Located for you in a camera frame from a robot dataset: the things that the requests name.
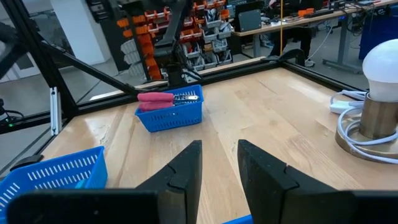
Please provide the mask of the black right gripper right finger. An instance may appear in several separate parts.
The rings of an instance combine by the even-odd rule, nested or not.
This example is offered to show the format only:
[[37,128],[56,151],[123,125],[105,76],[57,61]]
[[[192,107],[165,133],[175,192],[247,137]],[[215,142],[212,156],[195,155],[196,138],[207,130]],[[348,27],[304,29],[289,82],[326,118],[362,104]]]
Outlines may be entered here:
[[245,139],[238,141],[238,166],[254,224],[351,222],[351,194],[310,177]]

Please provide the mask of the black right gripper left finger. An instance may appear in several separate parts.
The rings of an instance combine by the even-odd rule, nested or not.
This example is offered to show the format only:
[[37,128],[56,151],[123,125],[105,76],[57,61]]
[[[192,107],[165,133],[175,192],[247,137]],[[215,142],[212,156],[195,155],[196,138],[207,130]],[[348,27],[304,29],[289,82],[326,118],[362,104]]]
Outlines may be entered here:
[[201,180],[202,141],[194,140],[135,188],[135,221],[141,224],[196,224]]

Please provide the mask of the red-handled pliers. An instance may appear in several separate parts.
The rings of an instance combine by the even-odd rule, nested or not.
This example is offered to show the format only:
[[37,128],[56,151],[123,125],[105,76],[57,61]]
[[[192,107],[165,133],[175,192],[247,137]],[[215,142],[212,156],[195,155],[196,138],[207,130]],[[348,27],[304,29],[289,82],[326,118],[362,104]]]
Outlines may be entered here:
[[137,96],[139,109],[141,111],[154,111],[197,102],[197,95],[174,95],[173,93],[148,92]]

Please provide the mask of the blue slotted plastic basket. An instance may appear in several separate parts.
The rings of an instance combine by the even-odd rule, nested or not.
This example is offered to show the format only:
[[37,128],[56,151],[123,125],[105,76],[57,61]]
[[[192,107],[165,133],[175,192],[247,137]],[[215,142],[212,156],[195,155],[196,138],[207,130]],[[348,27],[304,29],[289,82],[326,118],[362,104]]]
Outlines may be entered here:
[[108,172],[104,147],[67,154],[11,171],[0,181],[0,224],[17,196],[41,189],[103,189]]
[[135,115],[149,132],[153,133],[166,129],[189,126],[202,121],[202,103],[204,97],[201,85],[186,86],[164,91],[164,93],[173,93],[174,95],[197,95],[200,99],[194,103],[177,105],[154,111],[141,111],[138,106]]
[[235,218],[233,220],[229,220],[222,224],[253,224],[252,215],[246,215],[243,217]]

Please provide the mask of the white power adapter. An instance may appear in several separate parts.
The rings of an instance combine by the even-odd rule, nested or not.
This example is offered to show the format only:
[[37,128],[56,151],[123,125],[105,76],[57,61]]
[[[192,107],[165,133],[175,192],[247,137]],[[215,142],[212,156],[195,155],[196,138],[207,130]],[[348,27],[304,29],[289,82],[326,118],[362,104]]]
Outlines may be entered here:
[[363,110],[363,106],[363,101],[334,101],[330,105],[330,111],[332,113],[341,114],[349,110],[347,114],[360,114]]

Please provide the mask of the black corner clamp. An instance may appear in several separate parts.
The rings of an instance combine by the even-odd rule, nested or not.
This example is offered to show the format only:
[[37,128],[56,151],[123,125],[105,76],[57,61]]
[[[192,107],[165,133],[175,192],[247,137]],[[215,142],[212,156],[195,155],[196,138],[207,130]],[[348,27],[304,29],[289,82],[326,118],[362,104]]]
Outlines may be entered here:
[[292,49],[289,50],[285,53],[283,53],[280,56],[269,56],[269,57],[264,57],[261,59],[263,62],[285,62],[289,59],[295,59],[295,63],[301,66],[305,65],[305,54],[304,51],[301,49]]

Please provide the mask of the person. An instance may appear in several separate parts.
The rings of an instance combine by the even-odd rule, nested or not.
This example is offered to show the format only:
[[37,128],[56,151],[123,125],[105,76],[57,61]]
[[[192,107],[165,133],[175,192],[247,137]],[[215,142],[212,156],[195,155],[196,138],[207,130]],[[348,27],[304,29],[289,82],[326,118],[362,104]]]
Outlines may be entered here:
[[[306,10],[309,8],[316,9],[312,0],[270,0],[269,7],[275,8],[278,4],[284,2],[282,17],[290,16],[299,10]],[[289,40],[295,40],[300,43],[300,49],[304,52],[305,66],[314,67],[315,62],[309,58],[310,47],[312,41],[312,29],[304,27],[288,28],[282,31],[282,39],[280,39],[280,32],[272,33],[271,41],[273,48],[269,56],[279,56],[280,50],[284,50]]]

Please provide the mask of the orange grey parts bin rack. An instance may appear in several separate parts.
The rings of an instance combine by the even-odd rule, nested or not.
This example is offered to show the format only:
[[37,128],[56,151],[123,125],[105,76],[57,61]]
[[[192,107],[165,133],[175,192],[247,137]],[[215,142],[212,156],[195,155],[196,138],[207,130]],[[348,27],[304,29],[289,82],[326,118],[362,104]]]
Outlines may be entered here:
[[232,61],[228,0],[116,0],[123,35],[141,47],[150,81],[166,79],[167,65],[182,66],[187,82]]

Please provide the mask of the black table clamp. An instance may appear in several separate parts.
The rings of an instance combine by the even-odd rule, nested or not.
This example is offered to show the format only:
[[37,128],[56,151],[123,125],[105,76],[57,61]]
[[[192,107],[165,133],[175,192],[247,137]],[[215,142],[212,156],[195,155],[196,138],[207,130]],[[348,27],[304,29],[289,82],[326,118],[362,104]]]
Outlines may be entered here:
[[36,155],[33,155],[33,156],[25,157],[25,158],[21,159],[20,161],[18,161],[17,163],[15,163],[9,169],[9,171],[12,172],[13,170],[18,169],[20,167],[36,164],[36,163],[40,162],[43,158],[44,158],[44,156],[41,155],[41,154],[36,154]]

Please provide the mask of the long wooden desk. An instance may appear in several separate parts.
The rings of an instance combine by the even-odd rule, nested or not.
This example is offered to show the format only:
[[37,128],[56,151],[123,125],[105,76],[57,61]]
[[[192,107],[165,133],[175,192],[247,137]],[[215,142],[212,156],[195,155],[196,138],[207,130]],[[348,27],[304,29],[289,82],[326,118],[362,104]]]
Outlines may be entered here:
[[342,10],[337,10],[334,11],[333,13],[330,14],[325,14],[322,16],[317,16],[313,18],[306,18],[306,19],[298,19],[292,22],[286,22],[286,21],[280,21],[277,22],[276,24],[271,24],[271,25],[262,25],[261,28],[259,29],[254,29],[254,30],[249,30],[246,32],[236,32],[233,31],[232,34],[238,37],[244,37],[247,35],[253,35],[253,42],[254,42],[254,47],[253,47],[253,56],[258,57],[260,56],[260,42],[259,42],[259,35],[267,32],[275,32],[278,29],[281,30],[283,28],[293,28],[293,27],[299,27],[303,25],[308,25],[308,24],[314,24],[316,22],[320,21],[327,21],[330,19],[338,18],[341,16],[344,16],[345,19],[341,22],[341,32],[340,32],[340,43],[338,46],[338,57],[337,61],[332,61],[332,60],[327,60],[323,59],[322,64],[337,68],[340,70],[344,71],[350,71],[354,72],[357,74],[362,73],[362,70],[358,66],[350,65],[348,63],[345,63],[346,56],[348,56],[348,51],[349,51],[349,42],[351,38],[348,36],[348,29],[352,27],[352,25],[349,25],[349,21],[352,20],[352,13],[359,14],[360,11],[373,11],[377,7],[382,7],[386,5],[392,5],[392,4],[397,4],[398,0],[376,0],[374,1],[370,6],[358,6],[356,4],[346,4],[346,7]]

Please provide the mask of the dark grey laptop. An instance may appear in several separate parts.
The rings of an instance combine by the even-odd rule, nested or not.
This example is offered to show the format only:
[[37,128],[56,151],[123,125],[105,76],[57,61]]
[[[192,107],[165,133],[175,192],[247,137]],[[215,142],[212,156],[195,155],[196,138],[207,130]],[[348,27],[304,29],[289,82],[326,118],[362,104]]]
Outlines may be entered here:
[[263,1],[249,0],[235,6],[234,31],[247,32],[262,27],[261,10]]

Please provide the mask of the brass lamp with white bulb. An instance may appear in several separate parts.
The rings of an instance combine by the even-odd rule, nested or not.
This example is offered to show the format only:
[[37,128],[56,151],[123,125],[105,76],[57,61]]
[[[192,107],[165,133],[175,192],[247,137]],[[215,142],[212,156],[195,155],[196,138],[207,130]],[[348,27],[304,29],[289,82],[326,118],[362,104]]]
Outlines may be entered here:
[[364,102],[360,114],[337,114],[335,141],[356,157],[398,165],[398,39],[370,50],[362,68],[368,91],[342,90],[330,99]]

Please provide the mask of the blue cabinet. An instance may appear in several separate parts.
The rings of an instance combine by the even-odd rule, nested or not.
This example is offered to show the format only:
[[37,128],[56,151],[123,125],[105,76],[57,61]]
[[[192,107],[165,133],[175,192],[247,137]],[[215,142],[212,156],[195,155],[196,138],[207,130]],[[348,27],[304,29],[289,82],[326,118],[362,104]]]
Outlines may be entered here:
[[391,39],[398,39],[398,16],[367,19],[361,34],[358,58],[363,60],[375,46]]

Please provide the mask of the silver aluminium bracket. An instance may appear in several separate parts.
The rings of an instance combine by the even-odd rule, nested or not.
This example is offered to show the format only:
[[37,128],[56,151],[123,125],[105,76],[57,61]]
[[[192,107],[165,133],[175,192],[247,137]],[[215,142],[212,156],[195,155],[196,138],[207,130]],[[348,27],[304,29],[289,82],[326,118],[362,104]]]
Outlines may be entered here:
[[50,88],[50,130],[52,136],[62,130],[61,98],[57,87]]

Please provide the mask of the black metal table frame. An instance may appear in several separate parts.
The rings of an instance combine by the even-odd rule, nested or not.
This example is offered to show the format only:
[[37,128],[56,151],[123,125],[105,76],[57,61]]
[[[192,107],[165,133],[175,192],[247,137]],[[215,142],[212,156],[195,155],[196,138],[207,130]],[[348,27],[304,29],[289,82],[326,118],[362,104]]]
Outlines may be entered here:
[[[15,25],[14,27],[10,27],[0,22],[0,41],[4,42],[6,45],[5,51],[0,54],[0,78],[5,76],[5,74],[11,69],[12,65],[23,55],[32,53],[35,62],[39,66],[41,74],[45,78],[49,78],[49,87],[58,87],[60,89],[63,119],[71,121],[76,116],[94,113],[129,103],[135,103],[138,101],[138,94],[145,91],[163,92],[188,86],[188,83],[185,82],[184,84],[177,86],[171,86],[166,83],[156,84],[150,87],[136,88],[127,83],[120,82],[67,54],[62,49],[46,43],[41,35],[39,35],[39,33],[34,29],[33,23],[22,0],[0,0],[0,3],[4,6]],[[83,103],[81,105],[77,104],[66,86],[58,68],[55,66],[52,60],[53,57],[64,59],[75,68],[117,88],[119,93],[112,96],[105,96],[104,98]],[[228,68],[218,68],[214,72],[207,72],[203,78],[197,81],[197,83],[199,85],[209,85],[256,72],[283,67],[323,86],[331,88],[332,90],[355,90],[355,87],[353,86],[333,80],[320,73],[308,70],[304,66],[296,64],[294,58],[285,62],[263,62],[261,59],[262,58],[257,58],[254,62],[248,62],[242,65],[233,65]]]

